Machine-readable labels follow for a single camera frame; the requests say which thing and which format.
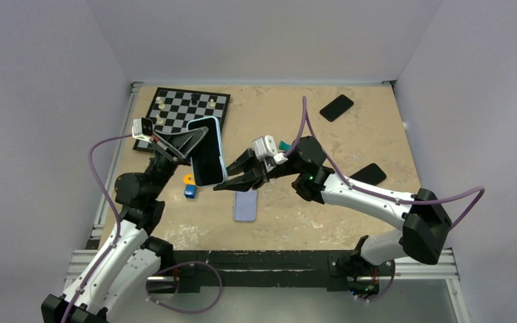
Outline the lilac phone case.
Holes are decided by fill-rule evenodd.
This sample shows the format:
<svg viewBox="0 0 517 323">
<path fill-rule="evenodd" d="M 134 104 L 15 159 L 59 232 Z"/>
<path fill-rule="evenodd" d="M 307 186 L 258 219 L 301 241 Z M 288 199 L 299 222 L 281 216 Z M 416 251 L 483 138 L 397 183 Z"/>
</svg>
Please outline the lilac phone case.
<svg viewBox="0 0 517 323">
<path fill-rule="evenodd" d="M 235 192 L 233 220 L 253 222 L 256 219 L 257 191 Z"/>
</svg>

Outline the black phone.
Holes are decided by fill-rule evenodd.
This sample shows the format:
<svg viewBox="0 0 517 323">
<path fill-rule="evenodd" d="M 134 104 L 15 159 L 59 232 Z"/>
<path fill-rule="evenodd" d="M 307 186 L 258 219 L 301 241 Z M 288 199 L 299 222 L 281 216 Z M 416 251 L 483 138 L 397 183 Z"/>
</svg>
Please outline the black phone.
<svg viewBox="0 0 517 323">
<path fill-rule="evenodd" d="M 338 95 L 319 111 L 319 114 L 329 122 L 334 122 L 354 105 L 354 101 L 344 94 Z"/>
</svg>

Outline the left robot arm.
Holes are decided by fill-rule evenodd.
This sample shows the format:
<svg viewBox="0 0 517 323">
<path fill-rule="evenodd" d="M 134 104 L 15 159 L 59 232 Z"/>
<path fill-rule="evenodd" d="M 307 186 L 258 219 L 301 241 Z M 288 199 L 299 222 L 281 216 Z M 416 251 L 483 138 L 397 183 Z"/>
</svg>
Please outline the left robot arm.
<svg viewBox="0 0 517 323">
<path fill-rule="evenodd" d="M 110 322 L 148 276 L 177 268 L 172 244 L 152 236 L 165 207 L 157 198 L 210 135 L 208 127 L 168 134 L 133 126 L 130 137 L 148 142 L 155 155 L 144 172 L 116 179 L 114 199 L 102 191 L 110 207 L 122 209 L 114 212 L 114 227 L 91 263 L 60 296 L 48 295 L 42 302 L 44 322 Z"/>
</svg>

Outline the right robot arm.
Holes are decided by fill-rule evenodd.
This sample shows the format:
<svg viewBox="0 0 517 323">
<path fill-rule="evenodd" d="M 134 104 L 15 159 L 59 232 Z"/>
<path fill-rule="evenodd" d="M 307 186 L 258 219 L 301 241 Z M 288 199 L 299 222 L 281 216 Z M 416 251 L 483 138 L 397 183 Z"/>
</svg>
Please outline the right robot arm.
<svg viewBox="0 0 517 323">
<path fill-rule="evenodd" d="M 246 192 L 270 180 L 295 175 L 291 186 L 302 199 L 321 205 L 337 205 L 375 217 L 392 231 L 361 238 L 351 265 L 361 274 L 389 260 L 410 257 L 423 264 L 437 264 L 452 222 L 436 196 L 424 188 L 418 193 L 397 192 L 346 178 L 324 166 L 326 153 L 312 136 L 295 141 L 288 157 L 276 157 L 266 148 L 272 138 L 261 137 L 228 168 L 231 179 L 215 190 Z"/>
</svg>

